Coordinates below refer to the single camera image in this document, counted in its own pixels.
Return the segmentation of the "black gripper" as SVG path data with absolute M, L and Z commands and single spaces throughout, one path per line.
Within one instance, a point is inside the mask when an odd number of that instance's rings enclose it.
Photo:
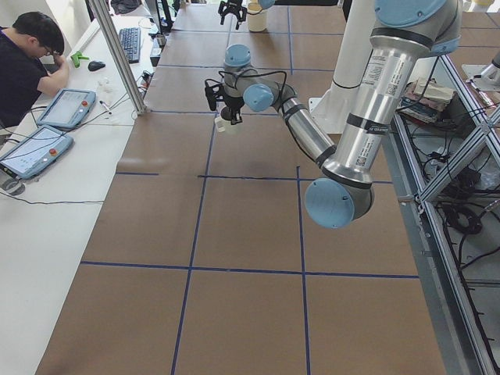
M 235 13 L 237 19 L 235 26 L 236 30 L 246 21 L 246 8 L 243 7 L 242 0 L 226 0 L 220 2 L 219 15 L 221 25 L 224 24 L 227 13 Z
M 226 95 L 225 104 L 225 117 L 230 117 L 230 124 L 235 125 L 235 117 L 236 124 L 242 123 L 241 108 L 244 106 L 243 98 Z

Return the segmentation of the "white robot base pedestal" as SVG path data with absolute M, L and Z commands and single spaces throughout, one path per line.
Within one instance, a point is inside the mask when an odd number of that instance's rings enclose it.
M 374 23 L 373 1 L 351 1 L 332 84 L 322 97 L 309 100 L 314 120 L 328 134 L 340 134 L 345 128 L 372 52 Z

